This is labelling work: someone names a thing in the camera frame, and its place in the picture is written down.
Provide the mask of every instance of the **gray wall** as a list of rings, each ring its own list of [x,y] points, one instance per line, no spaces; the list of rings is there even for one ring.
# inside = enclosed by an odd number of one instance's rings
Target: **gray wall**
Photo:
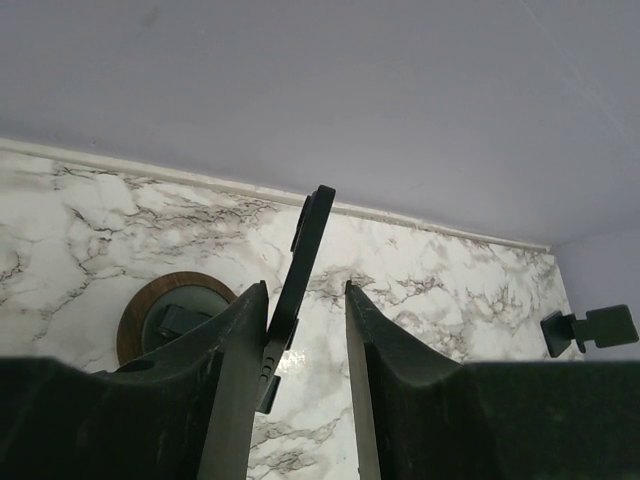
[[[565,243],[640,227],[640,3],[0,0],[0,135]]]
[[[590,237],[554,253],[574,313],[627,304],[640,330],[640,229]],[[586,358],[640,360],[640,344],[600,350],[590,342]]]

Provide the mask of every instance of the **white trim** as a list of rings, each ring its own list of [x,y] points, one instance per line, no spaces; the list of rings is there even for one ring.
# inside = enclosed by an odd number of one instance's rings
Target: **white trim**
[[[18,142],[15,140],[10,140],[8,138],[0,138],[0,150],[21,153],[33,157],[49,158],[61,162],[99,168],[102,170],[124,172],[158,180],[166,180],[185,185],[204,187],[217,192],[246,195],[263,200],[284,203],[286,205],[301,206],[305,200],[304,195],[284,192],[282,190],[258,187],[247,183],[231,182],[207,175],[184,172],[182,170],[175,170],[173,168],[158,167],[155,165],[133,162],[120,158],[112,158],[104,155],[95,155],[92,153],[65,150],[62,148],[50,147],[47,145],[40,145],[35,143]],[[357,207],[355,205],[348,205],[340,202],[336,202],[334,204],[332,211],[351,217],[375,220],[419,230],[428,230],[431,232],[442,233],[454,237],[466,238],[479,242],[494,243],[497,245],[504,245],[508,247],[526,248],[543,252],[549,252],[551,248],[549,245],[519,242],[505,238],[492,237],[489,235],[464,232],[455,228],[436,225],[424,220],[406,217],[404,215],[398,215],[381,210],[374,210],[371,208]]]

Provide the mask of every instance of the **white marble surface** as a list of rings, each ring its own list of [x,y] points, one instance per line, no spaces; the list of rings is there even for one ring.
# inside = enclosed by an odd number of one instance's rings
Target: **white marble surface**
[[[127,302],[151,279],[180,270],[213,275],[236,293],[266,280],[273,308],[298,214],[263,200],[0,152],[0,354],[115,369]],[[457,361],[546,358],[538,322],[568,311],[550,255],[332,215],[293,348],[280,365],[279,397],[271,415],[256,418],[248,478],[358,478],[348,279]]]

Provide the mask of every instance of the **wooden rim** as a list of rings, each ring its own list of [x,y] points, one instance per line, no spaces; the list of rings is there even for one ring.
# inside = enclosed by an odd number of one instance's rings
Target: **wooden rim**
[[[220,280],[199,272],[169,273],[149,282],[138,290],[122,313],[116,337],[116,352],[120,365],[143,355],[142,327],[149,309],[165,293],[174,288],[190,285],[213,290],[229,303],[237,298],[236,294]]]

